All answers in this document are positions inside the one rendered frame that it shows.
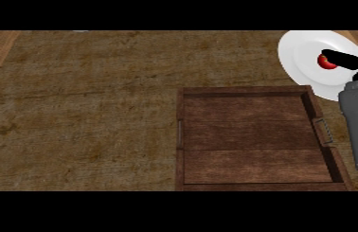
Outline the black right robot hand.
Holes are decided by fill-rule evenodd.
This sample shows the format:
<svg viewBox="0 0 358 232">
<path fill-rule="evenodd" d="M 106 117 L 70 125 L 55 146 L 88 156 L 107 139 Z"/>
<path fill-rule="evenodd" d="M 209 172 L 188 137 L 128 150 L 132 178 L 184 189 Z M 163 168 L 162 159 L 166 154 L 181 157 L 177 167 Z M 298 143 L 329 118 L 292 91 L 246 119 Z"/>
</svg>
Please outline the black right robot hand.
<svg viewBox="0 0 358 232">
<path fill-rule="evenodd" d="M 327 61 L 345 69 L 356 71 L 358 70 L 358 56 L 351 55 L 345 52 L 324 49 L 321 51 L 323 56 L 327 58 Z"/>
</svg>

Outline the red tomato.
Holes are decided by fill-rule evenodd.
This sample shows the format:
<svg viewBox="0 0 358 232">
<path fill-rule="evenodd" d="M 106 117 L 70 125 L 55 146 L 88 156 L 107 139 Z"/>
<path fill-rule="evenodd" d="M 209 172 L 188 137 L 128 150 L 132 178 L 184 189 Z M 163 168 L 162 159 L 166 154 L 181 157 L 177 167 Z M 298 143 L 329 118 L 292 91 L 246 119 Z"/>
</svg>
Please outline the red tomato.
<svg viewBox="0 0 358 232">
<path fill-rule="evenodd" d="M 323 54 L 320 54 L 319 56 L 319 65 L 323 69 L 327 69 L 327 70 L 338 68 L 338 65 L 327 60 Z"/>
</svg>

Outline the white plate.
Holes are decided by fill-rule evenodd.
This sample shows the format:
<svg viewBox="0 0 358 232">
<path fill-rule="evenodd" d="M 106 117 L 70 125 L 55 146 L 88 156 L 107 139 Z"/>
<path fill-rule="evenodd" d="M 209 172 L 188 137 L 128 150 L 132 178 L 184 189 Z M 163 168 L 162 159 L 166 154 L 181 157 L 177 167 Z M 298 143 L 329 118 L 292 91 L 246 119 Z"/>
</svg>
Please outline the white plate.
<svg viewBox="0 0 358 232">
<path fill-rule="evenodd" d="M 290 30 L 279 42 L 279 59 L 283 68 L 299 85 L 311 85 L 319 97 L 339 100 L 345 84 L 353 81 L 356 70 L 341 66 L 324 69 L 320 54 L 332 49 L 358 56 L 358 44 L 332 30 Z"/>
</svg>

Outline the brown wooden tray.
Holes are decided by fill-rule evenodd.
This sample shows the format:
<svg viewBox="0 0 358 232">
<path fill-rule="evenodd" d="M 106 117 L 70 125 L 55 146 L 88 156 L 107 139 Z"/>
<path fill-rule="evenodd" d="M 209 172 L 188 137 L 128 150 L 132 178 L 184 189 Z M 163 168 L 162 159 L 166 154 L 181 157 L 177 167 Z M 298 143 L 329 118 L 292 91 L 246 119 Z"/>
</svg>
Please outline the brown wooden tray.
<svg viewBox="0 0 358 232">
<path fill-rule="evenodd" d="M 184 87 L 177 120 L 178 190 L 354 189 L 311 86 Z"/>
</svg>

